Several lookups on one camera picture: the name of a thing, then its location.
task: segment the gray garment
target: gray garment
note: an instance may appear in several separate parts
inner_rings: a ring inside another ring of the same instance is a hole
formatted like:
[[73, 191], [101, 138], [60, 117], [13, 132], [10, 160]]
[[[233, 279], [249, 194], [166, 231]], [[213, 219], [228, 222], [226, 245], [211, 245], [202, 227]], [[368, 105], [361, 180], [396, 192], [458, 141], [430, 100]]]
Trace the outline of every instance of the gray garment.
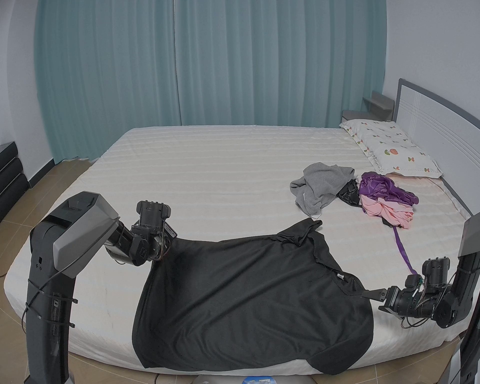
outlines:
[[336, 194], [350, 180], [355, 178], [355, 170], [338, 165], [315, 163], [303, 170], [303, 177], [290, 183], [290, 191], [297, 197], [295, 203], [308, 216], [321, 213]]

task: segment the fitted sheet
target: fitted sheet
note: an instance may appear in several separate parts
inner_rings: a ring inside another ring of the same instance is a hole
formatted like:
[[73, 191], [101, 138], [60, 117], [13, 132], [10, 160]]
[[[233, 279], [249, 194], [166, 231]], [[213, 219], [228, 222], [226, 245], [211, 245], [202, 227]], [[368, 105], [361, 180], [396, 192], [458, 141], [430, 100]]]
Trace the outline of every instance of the fitted sheet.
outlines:
[[[306, 216], [295, 205], [289, 183], [309, 164], [321, 161], [356, 170], [374, 170], [342, 129], [274, 126], [182, 126], [137, 128], [125, 133], [75, 181], [54, 207], [78, 192], [102, 194], [130, 226], [140, 200], [164, 202], [172, 209], [170, 225], [179, 237], [218, 241], [277, 233]], [[449, 277], [457, 254], [465, 210], [439, 180], [392, 176], [414, 192], [411, 228], [399, 230], [412, 266], [420, 271], [428, 258], [448, 256]], [[382, 220], [335, 199], [320, 219], [330, 252], [343, 270], [355, 274], [367, 289], [404, 286], [409, 270], [398, 252], [394, 233]], [[20, 250], [5, 278], [13, 309], [24, 310], [30, 268], [29, 242]], [[69, 349], [104, 363], [144, 370], [132, 347], [132, 324], [150, 263], [119, 265], [105, 249], [78, 275], [72, 306]], [[441, 329], [428, 321], [409, 330], [377, 309], [373, 342], [354, 367], [396, 359], [437, 347], [467, 328], [470, 317]], [[168, 369], [152, 372], [175, 373]], [[305, 360], [262, 369], [216, 374], [283, 375], [318, 373]]]

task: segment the curtain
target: curtain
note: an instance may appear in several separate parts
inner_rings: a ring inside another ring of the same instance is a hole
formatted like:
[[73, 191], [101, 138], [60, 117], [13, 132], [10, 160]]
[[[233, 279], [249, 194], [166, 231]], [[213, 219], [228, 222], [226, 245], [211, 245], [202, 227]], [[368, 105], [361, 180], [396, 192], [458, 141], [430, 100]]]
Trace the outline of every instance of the curtain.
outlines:
[[35, 70], [55, 162], [180, 125], [172, 1], [39, 0]]
[[338, 127], [381, 92], [385, 0], [39, 0], [52, 152], [98, 157], [152, 125]]

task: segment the pillow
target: pillow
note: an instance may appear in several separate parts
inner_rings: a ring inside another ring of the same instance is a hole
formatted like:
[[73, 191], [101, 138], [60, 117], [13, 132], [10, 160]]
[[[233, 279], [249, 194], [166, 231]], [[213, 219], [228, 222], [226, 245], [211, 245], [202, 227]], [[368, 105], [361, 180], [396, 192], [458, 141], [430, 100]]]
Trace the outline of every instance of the pillow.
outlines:
[[376, 168], [377, 172], [398, 173], [437, 179], [442, 175], [435, 161], [417, 147], [392, 121], [356, 119], [340, 124]]

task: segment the pink garment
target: pink garment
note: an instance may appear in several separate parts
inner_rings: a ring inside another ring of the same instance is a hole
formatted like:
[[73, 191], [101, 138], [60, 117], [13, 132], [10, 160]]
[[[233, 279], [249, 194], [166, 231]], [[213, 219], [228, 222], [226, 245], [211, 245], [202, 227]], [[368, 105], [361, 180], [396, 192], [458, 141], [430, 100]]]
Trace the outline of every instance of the pink garment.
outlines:
[[381, 216], [393, 226], [410, 228], [410, 221], [413, 219], [411, 206], [395, 201], [385, 201], [383, 197], [374, 200], [362, 194], [360, 201], [368, 216]]

